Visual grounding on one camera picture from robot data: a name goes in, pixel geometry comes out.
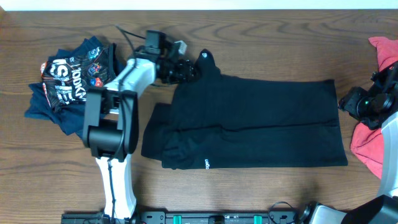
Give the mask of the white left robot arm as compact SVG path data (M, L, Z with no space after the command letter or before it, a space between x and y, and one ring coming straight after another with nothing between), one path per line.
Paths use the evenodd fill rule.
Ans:
M110 83L88 91L83 143L101 171L105 206L98 223L131 223L137 200L132 187L131 159L139 137L138 100L156 79L189 82L197 77L191 60L142 54L127 60Z

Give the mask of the plain black t-shirt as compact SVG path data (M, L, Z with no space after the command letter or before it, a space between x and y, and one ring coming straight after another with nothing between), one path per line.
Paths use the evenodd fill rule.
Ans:
M172 102L155 105L141 154L168 169L346 166L333 80L223 75L209 50Z

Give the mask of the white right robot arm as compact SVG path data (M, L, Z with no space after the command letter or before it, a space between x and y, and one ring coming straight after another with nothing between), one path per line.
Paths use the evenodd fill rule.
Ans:
M397 85L353 87L339 108L359 123L350 149L380 180L374 199L343 212L320 203L310 204L304 223L397 223Z

